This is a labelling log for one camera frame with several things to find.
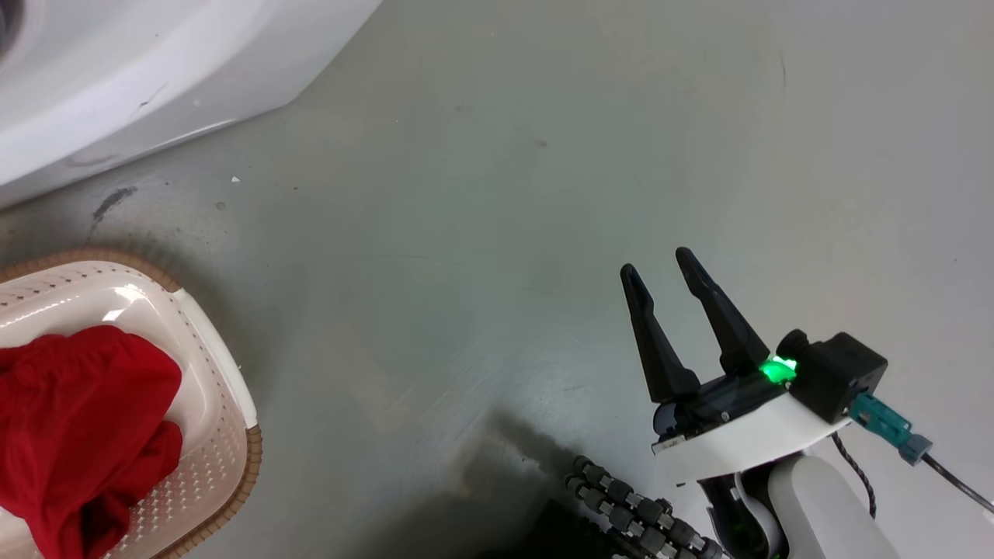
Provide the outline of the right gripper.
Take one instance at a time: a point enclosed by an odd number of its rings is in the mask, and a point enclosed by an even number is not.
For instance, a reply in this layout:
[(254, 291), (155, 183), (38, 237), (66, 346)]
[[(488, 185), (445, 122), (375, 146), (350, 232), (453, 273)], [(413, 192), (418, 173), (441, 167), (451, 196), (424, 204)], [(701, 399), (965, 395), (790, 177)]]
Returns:
[[(718, 360), (725, 375), (745, 375), (759, 369), (770, 356), (766, 343), (689, 248), (678, 248), (676, 261), (686, 286), (707, 315), (721, 350)], [(682, 364), (661, 329), (655, 301), (635, 266), (621, 266), (619, 276), (651, 401), (667, 403), (696, 395), (700, 381)], [(802, 452), (850, 422), (847, 417), (824, 421), (791, 394), (784, 393), (704, 434), (676, 436), (653, 443), (651, 450), (669, 480), (692, 484), (742, 473)]]

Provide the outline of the red garment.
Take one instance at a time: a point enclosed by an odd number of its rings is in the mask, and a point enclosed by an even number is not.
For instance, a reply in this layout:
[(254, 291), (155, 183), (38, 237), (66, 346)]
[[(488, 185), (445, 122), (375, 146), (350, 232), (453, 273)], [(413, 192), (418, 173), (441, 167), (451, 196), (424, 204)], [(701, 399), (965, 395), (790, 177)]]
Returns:
[(0, 509), (43, 559), (102, 559), (178, 467), (181, 367), (112, 325), (0, 348)]

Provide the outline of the cream perforated laundry basket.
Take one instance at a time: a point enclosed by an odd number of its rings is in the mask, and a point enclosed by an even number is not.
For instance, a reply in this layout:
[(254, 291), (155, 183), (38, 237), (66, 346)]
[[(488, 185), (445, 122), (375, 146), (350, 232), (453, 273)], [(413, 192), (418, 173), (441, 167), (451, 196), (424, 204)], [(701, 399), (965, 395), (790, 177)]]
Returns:
[(178, 467), (130, 510), (102, 559), (183, 559), (245, 505), (262, 430), (230, 350), (195, 298), (155, 262), (104, 247), (0, 268), (0, 347), (109, 323), (155, 344), (183, 373), (166, 413), (183, 432)]

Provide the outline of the white front-load washing machine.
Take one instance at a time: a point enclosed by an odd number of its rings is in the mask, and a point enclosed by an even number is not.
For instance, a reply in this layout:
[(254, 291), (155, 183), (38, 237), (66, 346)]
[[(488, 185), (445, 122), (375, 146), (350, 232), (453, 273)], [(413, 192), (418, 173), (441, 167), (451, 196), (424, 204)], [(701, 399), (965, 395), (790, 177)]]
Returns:
[(0, 209), (288, 105), (382, 0), (0, 0)]

